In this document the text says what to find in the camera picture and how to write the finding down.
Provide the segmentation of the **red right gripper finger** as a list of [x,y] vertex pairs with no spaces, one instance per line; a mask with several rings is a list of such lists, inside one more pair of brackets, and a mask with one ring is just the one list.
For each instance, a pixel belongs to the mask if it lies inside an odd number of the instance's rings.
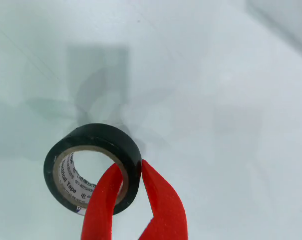
[[186,213],[174,188],[146,160],[142,160],[142,178],[153,218],[140,239],[187,240]]

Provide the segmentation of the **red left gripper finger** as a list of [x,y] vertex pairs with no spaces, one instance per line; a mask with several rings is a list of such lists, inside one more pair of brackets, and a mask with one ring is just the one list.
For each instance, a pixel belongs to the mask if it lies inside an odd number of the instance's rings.
[[98,181],[84,216],[82,240],[112,239],[112,218],[122,184],[119,167],[113,164]]

